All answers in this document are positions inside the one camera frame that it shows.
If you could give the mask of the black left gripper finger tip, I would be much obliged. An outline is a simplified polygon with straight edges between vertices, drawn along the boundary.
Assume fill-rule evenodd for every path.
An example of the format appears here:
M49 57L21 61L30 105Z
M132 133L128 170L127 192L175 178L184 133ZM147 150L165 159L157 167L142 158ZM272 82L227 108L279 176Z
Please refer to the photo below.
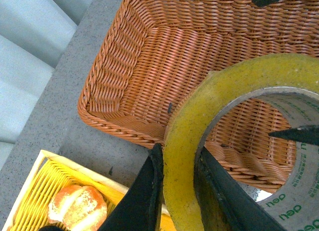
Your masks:
M297 128L290 128L281 131L273 131L269 136L282 138L286 140L293 140L306 144L319 143L319 126L318 125L305 125Z

